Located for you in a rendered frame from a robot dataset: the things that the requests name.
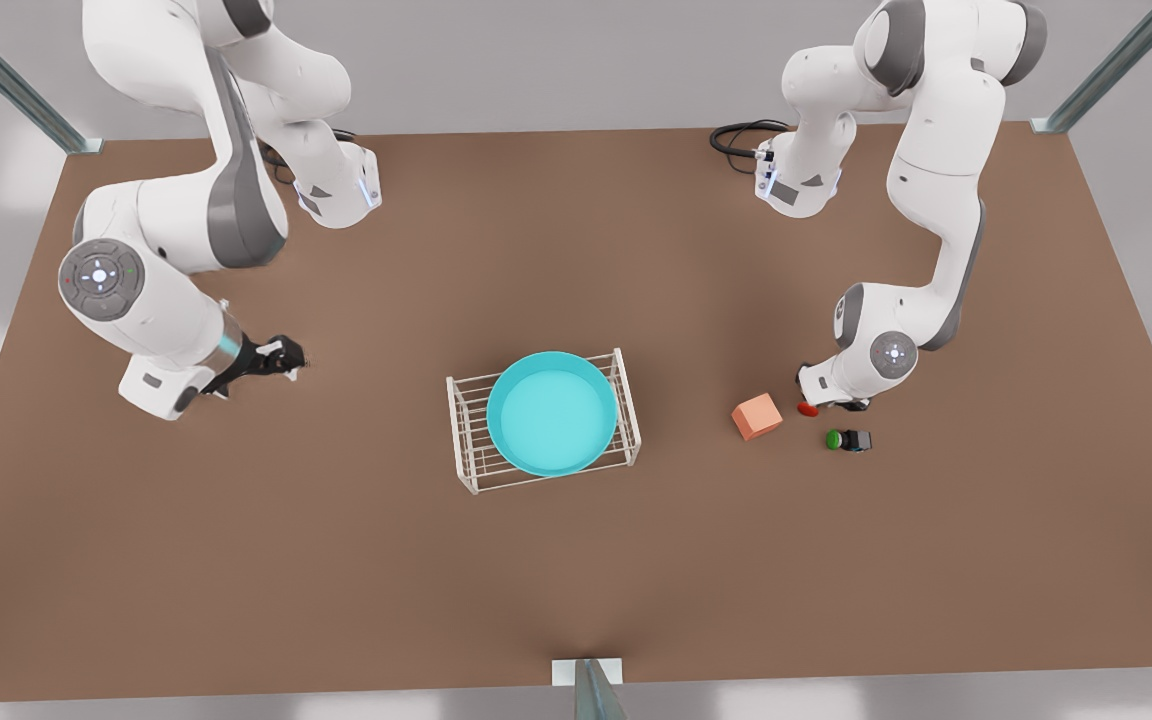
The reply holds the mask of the turquoise round plate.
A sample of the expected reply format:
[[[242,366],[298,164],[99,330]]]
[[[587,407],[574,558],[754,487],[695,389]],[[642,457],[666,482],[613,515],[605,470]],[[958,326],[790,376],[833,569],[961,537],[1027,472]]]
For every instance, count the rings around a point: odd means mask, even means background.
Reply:
[[[563,477],[593,464],[617,429],[617,397],[593,361],[526,355],[495,379],[486,429],[500,456],[535,477]]]

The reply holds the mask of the silver frame post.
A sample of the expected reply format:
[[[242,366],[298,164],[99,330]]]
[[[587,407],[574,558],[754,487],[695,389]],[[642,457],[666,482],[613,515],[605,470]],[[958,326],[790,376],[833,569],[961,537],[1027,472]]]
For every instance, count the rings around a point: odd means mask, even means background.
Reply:
[[[1087,114],[1089,109],[1102,99],[1111,88],[1126,77],[1126,73],[1135,67],[1140,59],[1152,50],[1152,8],[1137,24],[1102,59],[1100,65],[1087,74],[1079,85],[1074,88],[1056,109],[1047,118],[1029,120],[1034,135],[1066,135]]]
[[[8,61],[0,56],[0,94],[68,156],[99,154],[104,141],[83,136]]]
[[[622,659],[558,659],[550,662],[550,684],[573,687],[575,720],[627,720],[616,687],[626,683]]]

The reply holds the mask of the orange cube block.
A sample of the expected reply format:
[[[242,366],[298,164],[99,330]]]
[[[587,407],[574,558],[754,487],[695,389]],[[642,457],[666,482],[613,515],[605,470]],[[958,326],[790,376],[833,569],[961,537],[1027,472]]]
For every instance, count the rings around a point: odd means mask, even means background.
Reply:
[[[767,434],[783,423],[781,411],[778,410],[771,393],[763,393],[741,402],[733,409],[732,420],[744,441]]]

